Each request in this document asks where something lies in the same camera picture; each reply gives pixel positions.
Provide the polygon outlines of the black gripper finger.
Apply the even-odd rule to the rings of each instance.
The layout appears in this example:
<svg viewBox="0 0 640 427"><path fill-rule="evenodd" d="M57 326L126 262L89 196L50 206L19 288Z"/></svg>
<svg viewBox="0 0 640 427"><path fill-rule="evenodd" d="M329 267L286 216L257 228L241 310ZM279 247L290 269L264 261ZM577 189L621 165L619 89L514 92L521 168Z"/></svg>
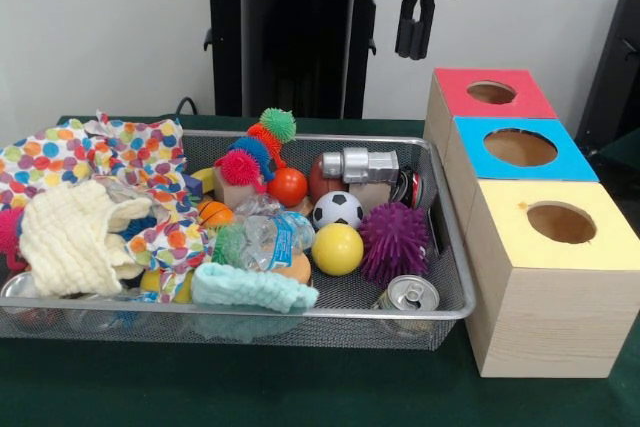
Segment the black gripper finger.
<svg viewBox="0 0 640 427"><path fill-rule="evenodd" d="M420 0L420 17L414 22L410 48L412 60L422 60L427 56L434 12L435 0Z"/></svg>
<svg viewBox="0 0 640 427"><path fill-rule="evenodd" d="M400 57L408 57L411 52L415 21L413 19L417 0L402 0L395 51Z"/></svg>

